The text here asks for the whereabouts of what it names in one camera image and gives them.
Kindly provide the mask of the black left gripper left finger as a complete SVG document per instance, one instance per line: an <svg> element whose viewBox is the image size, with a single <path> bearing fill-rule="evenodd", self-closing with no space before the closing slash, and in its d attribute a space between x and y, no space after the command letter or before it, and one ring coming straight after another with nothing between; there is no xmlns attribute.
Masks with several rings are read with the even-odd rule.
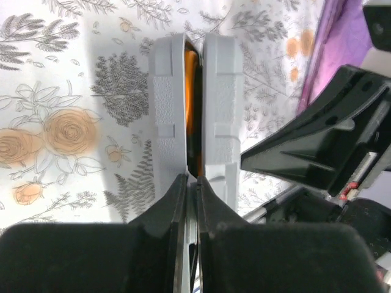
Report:
<svg viewBox="0 0 391 293"><path fill-rule="evenodd" d="M130 223L19 224L1 236L2 292L184 292L187 178Z"/></svg>

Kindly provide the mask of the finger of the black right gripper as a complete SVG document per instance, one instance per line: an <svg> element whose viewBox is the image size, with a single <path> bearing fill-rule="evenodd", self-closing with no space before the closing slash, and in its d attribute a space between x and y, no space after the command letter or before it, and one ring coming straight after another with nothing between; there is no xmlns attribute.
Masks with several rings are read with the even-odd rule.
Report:
<svg viewBox="0 0 391 293"><path fill-rule="evenodd" d="M390 165L390 78L340 67L298 117L241 155L241 169L336 197Z"/></svg>

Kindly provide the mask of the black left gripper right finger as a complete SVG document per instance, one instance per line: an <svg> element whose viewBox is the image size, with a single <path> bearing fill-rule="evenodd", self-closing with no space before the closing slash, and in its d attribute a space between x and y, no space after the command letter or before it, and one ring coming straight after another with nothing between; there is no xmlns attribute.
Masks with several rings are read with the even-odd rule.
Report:
<svg viewBox="0 0 391 293"><path fill-rule="evenodd" d="M203 292L381 292L359 234L340 223L251 224L197 180Z"/></svg>

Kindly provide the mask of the grey plastic tool case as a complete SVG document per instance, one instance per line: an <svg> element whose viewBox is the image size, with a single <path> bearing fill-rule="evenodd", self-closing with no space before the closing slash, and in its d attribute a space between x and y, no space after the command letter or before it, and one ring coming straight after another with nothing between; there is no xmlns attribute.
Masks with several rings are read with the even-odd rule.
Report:
<svg viewBox="0 0 391 293"><path fill-rule="evenodd" d="M237 207L243 121L243 54L237 39L207 34L196 49L186 34L155 41L148 55L155 194L179 174L203 175Z"/></svg>

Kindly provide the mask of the orange tape measure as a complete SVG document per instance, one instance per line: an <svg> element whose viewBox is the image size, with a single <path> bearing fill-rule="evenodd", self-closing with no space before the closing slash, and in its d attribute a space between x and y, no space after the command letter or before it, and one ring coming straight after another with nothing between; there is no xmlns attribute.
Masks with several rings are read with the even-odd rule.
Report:
<svg viewBox="0 0 391 293"><path fill-rule="evenodd" d="M191 175L198 177L202 167L202 65L200 54L185 43L185 120L187 165Z"/></svg>

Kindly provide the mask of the purple princess print bag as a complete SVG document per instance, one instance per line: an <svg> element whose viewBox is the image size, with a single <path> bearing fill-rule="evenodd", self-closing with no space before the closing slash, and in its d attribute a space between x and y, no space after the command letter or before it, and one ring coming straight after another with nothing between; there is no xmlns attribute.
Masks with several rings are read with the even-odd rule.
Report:
<svg viewBox="0 0 391 293"><path fill-rule="evenodd" d="M316 100L340 66L359 66L371 47L362 1L325 1L297 113Z"/></svg>

